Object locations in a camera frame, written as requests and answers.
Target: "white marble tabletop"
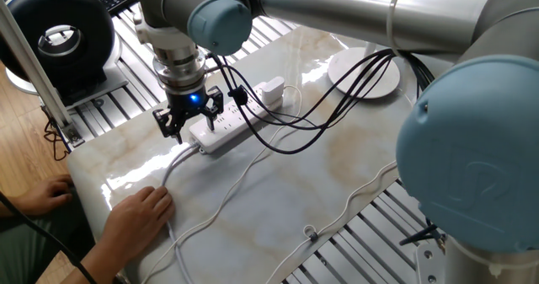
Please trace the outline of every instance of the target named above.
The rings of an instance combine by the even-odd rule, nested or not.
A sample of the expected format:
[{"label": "white marble tabletop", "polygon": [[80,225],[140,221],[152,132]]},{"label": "white marble tabletop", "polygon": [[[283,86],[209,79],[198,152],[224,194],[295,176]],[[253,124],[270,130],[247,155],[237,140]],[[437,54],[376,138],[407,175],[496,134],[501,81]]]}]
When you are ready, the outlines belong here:
[{"label": "white marble tabletop", "polygon": [[[359,40],[301,27],[235,67],[252,85],[284,77],[287,85],[301,90],[302,109],[306,111],[331,86],[326,72],[332,55],[364,45]],[[410,111],[403,94],[415,93],[411,70],[397,63],[401,82],[393,94],[360,102],[306,151],[293,156],[272,153],[250,169],[216,222],[181,248],[195,283],[265,283],[274,268],[305,239],[305,225],[319,229],[333,221],[342,212],[348,194],[394,160],[398,130]],[[226,92],[220,75],[208,79],[207,86],[212,85]],[[327,119],[341,98],[341,93],[331,94],[311,120]],[[293,89],[286,90],[284,106],[284,112],[297,112],[298,98]],[[183,130],[184,140],[189,140],[187,126],[192,122]],[[274,126],[263,126],[260,133],[268,138],[275,130]],[[287,132],[282,132],[286,137],[277,142],[279,147],[299,147],[312,137],[305,131]],[[94,236],[100,238],[112,207],[144,186],[159,186],[166,166],[187,146],[163,138],[151,112],[146,112],[76,149],[68,166]],[[167,187],[177,207],[172,220],[177,236],[215,212],[261,148],[246,132],[212,155],[194,154],[173,171]],[[382,185],[373,185],[356,197],[350,213],[334,229],[348,222],[396,175],[388,174]],[[284,279],[334,232],[330,230],[316,244],[293,256],[273,282]],[[126,267],[129,279],[140,282],[170,244],[163,230],[145,254]],[[150,283],[184,283],[173,253],[157,270]]]}]

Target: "cable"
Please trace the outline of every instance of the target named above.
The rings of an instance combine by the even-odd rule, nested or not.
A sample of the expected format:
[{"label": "cable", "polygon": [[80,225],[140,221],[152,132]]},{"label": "cable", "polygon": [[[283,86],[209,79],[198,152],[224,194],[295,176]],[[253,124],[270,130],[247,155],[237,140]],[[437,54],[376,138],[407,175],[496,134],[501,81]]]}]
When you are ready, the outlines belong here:
[{"label": "cable", "polygon": [[[391,59],[387,60],[387,64],[386,66],[384,67],[384,71],[382,72],[382,75],[376,80],[376,82],[374,82],[371,86],[371,88],[369,88],[369,90],[363,94],[363,96],[361,97],[362,99],[366,97],[366,95],[368,95],[370,93],[370,91],[372,91],[372,89],[377,86],[377,84],[380,82],[380,80],[382,80],[382,77],[384,76],[384,74],[386,73],[386,70],[389,68],[389,65],[391,64]],[[335,121],[332,125],[329,126],[329,128],[332,128],[334,127],[335,125],[339,124],[347,115],[348,113],[359,103],[360,101],[359,100],[356,100],[344,113],[343,115],[337,120]]]},{"label": "cable", "polygon": [[[403,55],[403,57],[406,59],[406,60],[409,60],[409,63],[410,63],[410,66],[412,67],[412,69],[414,70],[414,73],[418,79],[418,97],[419,97],[419,89],[422,89],[424,90],[426,87],[428,87],[428,85],[434,80],[434,76],[432,75],[432,73],[429,71],[429,69],[415,56],[413,56],[412,54],[406,52],[406,51],[401,51],[401,54]],[[378,51],[376,52],[375,54],[369,56],[369,57],[374,57],[374,56],[385,56],[386,58],[383,58],[382,59],[382,64],[387,62],[387,66],[389,65],[389,61],[391,58],[394,58],[395,55],[392,53],[392,51],[390,49],[386,49],[386,50],[383,50],[383,51]],[[365,60],[368,60],[369,57],[367,57],[366,59],[362,60],[360,62],[360,64],[365,61]],[[377,58],[375,61],[371,62],[372,65],[374,65],[376,62],[378,62],[379,60],[381,60],[381,58]],[[263,119],[262,121],[268,123],[268,124],[272,124],[272,125],[278,125],[278,126],[290,126],[290,127],[293,127],[293,128],[296,128],[296,129],[299,129],[299,130],[308,130],[308,131],[311,131],[311,130],[316,130],[316,129],[322,129],[323,128],[323,125],[318,125],[318,126],[315,126],[313,125],[310,121],[308,121],[312,127],[304,127],[304,126],[293,126],[292,124],[295,124],[299,121],[307,121],[307,116],[313,111],[315,110],[318,105],[328,96],[329,93],[331,93],[333,90],[334,90],[334,87],[337,86],[340,82],[342,82],[342,80],[344,79],[344,77],[346,77],[346,74],[343,76],[343,78],[341,78],[340,81],[338,81],[332,88],[330,88],[328,90],[328,92],[301,118],[297,119],[296,121],[291,121],[291,122],[284,122],[283,120],[279,119],[278,117],[276,117],[274,114],[275,112],[274,111],[271,111],[271,110],[268,110],[267,108],[265,108],[265,106],[261,103],[260,99],[256,96],[256,94],[253,94],[254,91],[253,89],[250,87],[250,85],[248,84],[247,80],[245,79],[245,77],[235,68],[233,67],[229,67],[229,66],[225,66],[228,68],[229,72],[230,70],[233,70],[242,80],[243,82],[245,83],[245,85],[248,87],[248,94],[263,108],[265,109],[265,111],[270,115],[272,116],[274,119],[276,119],[278,122],[280,123],[275,123],[275,122],[270,122],[270,121],[267,121],[265,119]],[[364,84],[368,84],[371,79],[379,72],[380,68],[382,67],[382,65],[378,66],[374,72],[364,81]],[[351,89],[354,89],[355,86],[357,85],[357,83],[359,82],[359,79],[357,79],[355,81],[355,83],[352,85],[352,87],[350,87]],[[367,91],[366,94],[368,94],[376,85],[377,85],[378,81],[373,84],[371,86],[371,89],[369,89],[369,91]],[[343,99],[350,99],[350,102],[352,100],[355,100],[354,98],[349,98],[349,95],[346,95]],[[344,107],[342,110],[340,110],[338,112],[338,115],[339,116],[340,114],[342,114],[344,112],[344,109],[346,107]]]},{"label": "cable", "polygon": [[[352,201],[352,199],[354,197],[356,197],[358,195],[358,193],[363,190],[364,188],[366,188],[367,186],[371,185],[372,183],[376,182],[379,178],[381,178],[383,175],[385,175],[386,173],[394,170],[395,168],[397,167],[397,162],[396,161],[393,161],[391,163],[389,163],[388,165],[382,167],[378,173],[376,174],[376,176],[374,177],[374,179],[372,179],[370,182],[362,185],[360,188],[354,190],[349,196],[348,196],[348,199],[346,200],[346,205],[344,206],[344,210],[343,212],[333,221],[331,222],[330,224],[328,224],[326,227],[320,229],[319,232],[316,231],[316,228],[312,225],[307,225],[303,228],[303,234],[308,237],[308,239],[306,239],[305,241],[303,241],[301,244],[299,244],[294,250],[292,250],[292,252],[287,255],[278,265],[277,265],[277,268],[275,268],[275,270],[273,271],[273,273],[271,274],[271,276],[269,277],[268,281],[266,281],[266,284],[270,283],[271,279],[274,277],[274,275],[277,273],[277,271],[283,266],[283,264],[285,264],[285,262],[290,259],[294,254],[295,252],[297,252],[297,250],[299,250],[299,248],[301,248],[304,244],[306,244],[307,242],[309,241],[312,241],[312,242],[316,242],[318,240],[318,237],[320,237],[323,233],[326,232],[326,230],[328,230],[328,228],[332,227],[336,222],[338,222],[341,218],[343,218],[343,216],[346,214],[346,212],[348,211],[348,207],[350,205],[350,202]],[[308,234],[307,233],[307,229],[311,228],[313,230],[313,233],[312,234]]]},{"label": "cable", "polygon": [[43,228],[41,228],[40,226],[38,226],[36,223],[34,223],[32,220],[30,220],[26,215],[24,215],[19,209],[17,209],[17,207],[15,207],[15,205],[13,205],[9,199],[2,193],[0,192],[0,202],[2,202],[2,204],[4,204],[6,206],[7,209],[9,209],[9,211],[16,217],[20,217],[21,220],[26,224],[28,225],[30,228],[34,229],[38,234],[40,234],[41,236],[43,236],[44,238],[48,239],[49,241],[51,241],[53,244],[56,245],[56,247],[58,247],[59,250],[61,250],[61,252],[63,252],[67,258],[71,261],[71,263],[73,264],[73,266],[77,267],[81,273],[83,274],[83,276],[86,278],[86,280],[88,280],[88,282],[90,284],[97,284],[97,282],[92,278],[92,276],[90,275],[90,273],[86,270],[86,268],[84,268],[83,264],[81,263],[81,261],[79,259],[77,259],[77,256],[75,256],[75,254],[73,252],[71,252],[71,250],[69,250],[68,247],[66,247],[66,245],[64,245],[62,242],[60,242],[60,240],[58,240],[55,236],[53,236],[52,234],[48,233],[46,230],[44,230]]},{"label": "cable", "polygon": [[[301,93],[300,89],[296,86],[291,86],[291,85],[288,85],[288,86],[285,86],[285,89],[287,88],[293,88],[295,89],[298,93]],[[247,92],[247,94],[251,97],[251,99],[253,100],[257,100],[259,99],[259,97],[257,95],[252,95],[250,92]],[[300,95],[300,106],[302,106],[303,102],[302,102],[303,98],[301,97]],[[272,121],[268,121],[266,120],[264,117],[260,116],[260,115],[257,115],[254,111],[252,111],[247,105],[245,105],[245,108],[249,111],[249,113],[251,113],[251,115],[253,115],[255,118],[257,118],[259,121],[262,121],[266,124],[271,124],[271,125],[275,125],[275,126],[287,126],[288,123],[276,123],[276,122],[272,122]],[[284,113],[281,113],[281,112],[277,112],[277,111],[271,111],[271,113],[273,115],[282,115],[282,116],[288,116],[288,117],[291,117],[293,119],[301,119],[299,116],[295,116],[295,115],[287,115],[287,114],[284,114]],[[316,124],[314,124],[313,122],[311,122],[310,120],[308,119],[304,119],[304,121],[306,121],[307,123],[309,123],[311,126],[317,126]]]},{"label": "cable", "polygon": [[[222,58],[223,61],[225,61],[225,65],[228,67],[228,61],[225,57]],[[232,82],[234,83],[234,87],[237,88],[236,79],[234,78],[234,75],[232,74],[232,71],[230,70],[230,67],[228,67],[228,73],[230,73],[230,77],[232,78]]]},{"label": "cable", "polygon": [[391,0],[391,2],[389,3],[389,10],[387,11],[386,18],[386,33],[387,41],[389,42],[393,53],[395,54],[395,56],[402,57],[398,51],[397,43],[395,43],[395,38],[393,36],[393,16],[395,14],[395,8],[397,7],[397,1],[398,0]]},{"label": "cable", "polygon": [[57,152],[56,152],[56,144],[58,142],[63,142],[64,146],[68,149],[69,146],[66,144],[64,139],[58,134],[58,125],[56,124],[56,121],[46,112],[45,106],[41,107],[41,110],[43,110],[43,113],[45,113],[47,117],[47,124],[45,125],[43,137],[48,141],[52,143],[52,152],[53,152],[53,158],[55,161],[60,162],[64,158],[67,158],[67,155],[70,153],[67,150],[64,150],[63,156],[61,158],[58,158]]},{"label": "cable", "polygon": [[[337,81],[334,85],[332,85],[328,89],[328,91],[322,96],[322,98],[305,115],[303,115],[301,117],[301,119],[291,121],[291,122],[289,122],[289,124],[296,124],[296,123],[299,123],[300,121],[302,121],[303,119],[307,118],[329,96],[329,94],[332,91],[334,91],[337,88],[337,86],[339,86],[339,84],[341,84],[361,64],[363,64],[365,62],[368,62],[370,59],[372,59],[374,57],[377,57],[377,56],[386,56],[389,51],[390,50],[384,50],[384,51],[375,52],[375,53],[371,54],[370,56],[365,57],[363,60],[359,61],[358,63],[356,63],[339,81]],[[230,85],[230,82],[228,81],[228,77],[225,74],[224,69],[223,69],[224,67],[227,67],[227,66],[223,66],[221,61],[218,58],[216,58],[215,56],[211,56],[211,57],[214,57],[214,60],[216,61],[217,66],[221,70],[221,74],[223,74],[223,77],[225,78],[225,83],[227,84],[229,89],[232,89],[231,85]],[[245,77],[236,68],[230,66],[230,69],[233,70],[243,80],[243,82],[249,88],[249,90],[252,90],[252,88],[250,88],[250,85],[247,82],[247,80],[245,79]]]},{"label": "cable", "polygon": [[[161,186],[165,186],[167,184],[168,177],[172,173],[175,166],[178,164],[179,159],[182,156],[184,156],[184,154],[186,154],[187,152],[191,151],[192,149],[198,148],[199,146],[200,146],[199,144],[193,143],[190,146],[188,146],[186,149],[179,152],[178,155],[175,158],[173,158],[173,160],[168,165],[167,170],[165,171],[165,175],[163,176],[163,179],[161,181]],[[168,230],[168,236],[170,237],[170,240],[174,242],[176,240],[176,236],[174,235],[174,230],[173,230],[172,225],[170,224],[170,221],[167,222],[167,230]],[[187,281],[188,284],[193,284],[193,282],[187,275],[187,271],[184,270],[184,265],[182,264],[183,263],[182,256],[179,253],[179,249],[176,248],[174,253],[176,254],[176,259],[178,260],[179,268],[182,270],[182,272],[185,275],[185,280]]]},{"label": "cable", "polygon": [[219,70],[221,71],[222,73],[222,77],[225,79],[225,84],[227,85],[227,88],[228,89],[232,89],[232,85],[230,84],[230,81],[228,80],[228,77],[227,75],[225,74],[225,71],[222,69],[222,63],[221,63],[221,60],[219,59],[218,56],[216,56],[213,52],[210,52],[206,58],[212,58],[213,61],[216,62],[217,64],[217,67],[219,68]]},{"label": "cable", "polygon": [[434,224],[430,224],[427,228],[405,238],[404,240],[398,242],[399,245],[403,246],[406,244],[410,244],[413,242],[420,241],[424,239],[425,236],[427,236],[429,233],[433,233],[436,229],[438,229],[438,226]]},{"label": "cable", "polygon": [[[357,83],[366,75],[367,72],[369,72],[371,70],[371,68],[374,66],[374,63],[377,62],[377,60],[383,58],[383,56],[377,56],[375,61],[373,62],[370,62],[366,68],[365,68],[365,71],[361,72],[360,75],[357,77],[357,79],[354,81],[354,83],[352,84],[352,86],[350,87],[350,89],[348,90],[348,92],[346,93],[346,97],[345,99],[347,98],[350,98],[352,99],[351,95],[352,95],[352,91],[355,89],[355,86],[357,85]],[[221,72],[222,74],[224,75],[224,69],[221,65]],[[369,76],[369,78],[367,78],[367,80],[365,80],[363,82],[363,84],[361,84],[361,86],[355,91],[354,93],[354,96],[357,96],[361,90],[366,86],[366,84],[369,82],[370,78],[373,76],[374,73],[372,73],[372,75]],[[279,149],[277,147],[273,147],[271,146],[270,144],[268,144],[259,134],[258,132],[254,129],[253,127],[253,124],[250,122],[250,120],[248,119],[248,117],[245,115],[245,111],[243,111],[243,108],[242,106],[237,102],[237,106],[238,106],[238,109],[240,111],[240,113],[242,114],[242,117],[243,119],[245,120],[245,122],[247,123],[249,129],[251,130],[251,132],[254,134],[254,136],[259,139],[260,142],[262,142],[267,148],[277,152],[277,153],[281,153],[281,154],[296,154],[296,153],[300,153],[301,151],[309,148],[313,143],[315,143],[318,138],[320,138],[320,136],[328,129],[329,125],[331,124],[332,121],[334,121],[335,119],[337,119],[340,115],[340,109],[341,108],[346,108],[348,107],[348,105],[351,104],[351,101],[348,102],[348,103],[345,103],[345,99],[341,100],[340,103],[338,104],[338,106],[335,108],[335,111],[333,112],[333,114],[329,117],[328,121],[324,124],[322,124],[322,127],[320,128],[319,132],[315,135],[315,137],[313,137],[309,142],[307,142],[305,145],[303,145],[302,147],[299,147],[298,149],[294,149],[294,150],[290,150],[290,151],[287,151],[287,150],[282,150],[282,149]]]},{"label": "cable", "polygon": [[[298,94],[300,95],[300,101],[302,101],[302,93],[300,92],[299,88],[295,87],[295,86],[286,86],[286,88],[294,88],[295,90],[297,90]],[[299,110],[297,112],[297,116],[299,116],[301,114],[301,111],[302,111],[302,106],[300,105],[299,107]],[[277,136],[277,134],[283,129],[285,128],[284,126],[280,127],[274,134],[273,136],[270,138],[270,142],[272,142],[275,137]],[[251,167],[257,162],[257,160],[259,159],[259,157],[266,151],[267,147],[264,147],[259,154],[256,155],[256,157],[254,157],[254,159],[249,163],[249,165],[247,166],[247,168],[243,171],[243,173],[240,175],[240,177],[237,179],[237,181],[230,187],[230,189],[228,190],[228,192],[225,194],[224,198],[222,199],[221,201],[221,205],[217,208],[217,211],[213,214],[213,216],[211,216],[210,218],[208,218],[207,220],[205,220],[204,222],[201,222],[199,223],[198,225],[196,226],[193,226],[192,228],[190,228],[189,230],[187,230],[186,232],[184,232],[181,236],[179,236],[179,238],[175,239],[173,244],[167,249],[167,251],[165,251],[165,253],[156,261],[155,265],[151,268],[151,270],[148,272],[148,275],[144,278],[144,280],[142,281],[141,284],[146,284],[147,281],[150,279],[150,277],[152,276],[152,273],[153,271],[156,269],[157,265],[165,258],[165,256],[167,256],[167,254],[172,250],[172,248],[176,248],[178,249],[179,247],[181,247],[181,244],[187,240],[188,238],[190,238],[191,236],[193,236],[194,234],[204,230],[205,228],[207,228],[208,226],[210,226],[216,219],[217,217],[219,216],[219,214],[221,213],[223,207],[225,206],[225,204],[227,203],[227,200],[228,200],[228,197],[230,196],[230,193],[234,190],[234,188],[242,181],[243,177],[245,177],[245,174],[251,169]],[[172,172],[172,170],[170,171],[167,171],[165,173],[166,177],[163,177],[163,182],[166,182],[166,178],[170,175],[170,173]],[[190,280],[189,278],[189,274],[187,273],[187,268],[185,267],[185,264],[184,264],[184,261],[181,259],[181,255],[179,253],[179,250],[176,252],[176,257],[177,259],[179,260],[179,263],[180,263],[180,268],[182,270],[182,272],[184,273],[184,277],[186,279],[186,281],[189,283],[189,284],[192,284],[192,281]]]}]

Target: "metal bracket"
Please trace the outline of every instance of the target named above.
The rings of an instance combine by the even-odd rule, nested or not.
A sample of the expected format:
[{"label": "metal bracket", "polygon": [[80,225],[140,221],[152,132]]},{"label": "metal bracket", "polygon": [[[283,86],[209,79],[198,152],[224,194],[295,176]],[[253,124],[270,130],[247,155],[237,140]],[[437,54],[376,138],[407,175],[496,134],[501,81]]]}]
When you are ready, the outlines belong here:
[{"label": "metal bracket", "polygon": [[73,145],[73,147],[79,147],[84,143],[83,138],[78,133],[77,128],[75,128],[73,123],[63,127],[62,131],[66,135],[67,139],[69,139],[69,142]]},{"label": "metal bracket", "polygon": [[416,252],[418,284],[445,284],[446,256],[436,244],[421,244]]}]

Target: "round black device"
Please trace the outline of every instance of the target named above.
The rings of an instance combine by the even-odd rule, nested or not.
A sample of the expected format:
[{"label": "round black device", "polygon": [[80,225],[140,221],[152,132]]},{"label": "round black device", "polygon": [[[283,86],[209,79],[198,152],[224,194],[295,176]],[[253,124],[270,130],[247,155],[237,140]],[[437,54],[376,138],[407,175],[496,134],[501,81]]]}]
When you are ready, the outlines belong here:
[{"label": "round black device", "polygon": [[[105,80],[114,45],[112,19],[99,0],[9,0],[8,7],[52,85],[62,97]],[[23,68],[0,38],[0,59],[18,77]]]}]

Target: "white power strip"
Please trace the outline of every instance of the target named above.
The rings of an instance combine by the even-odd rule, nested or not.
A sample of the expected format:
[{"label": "white power strip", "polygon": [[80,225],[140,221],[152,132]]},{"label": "white power strip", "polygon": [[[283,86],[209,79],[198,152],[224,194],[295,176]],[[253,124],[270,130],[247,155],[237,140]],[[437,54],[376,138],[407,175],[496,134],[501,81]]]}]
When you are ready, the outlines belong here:
[{"label": "white power strip", "polygon": [[[269,82],[262,82],[253,87],[254,92],[264,103],[268,110],[276,110],[283,104],[283,93],[285,88],[285,79],[277,77]],[[247,106],[259,117],[267,115],[266,111],[260,105],[249,97]],[[243,108],[245,115],[251,123],[256,123],[259,119],[255,118],[248,110]],[[242,131],[248,129],[247,123],[239,112],[236,102],[232,101],[225,105],[222,114],[217,116],[214,121],[215,129],[211,131],[208,128],[206,119],[202,119],[194,123],[189,131],[195,142],[200,144],[200,147],[206,153],[213,153],[216,149],[232,140]]]}]

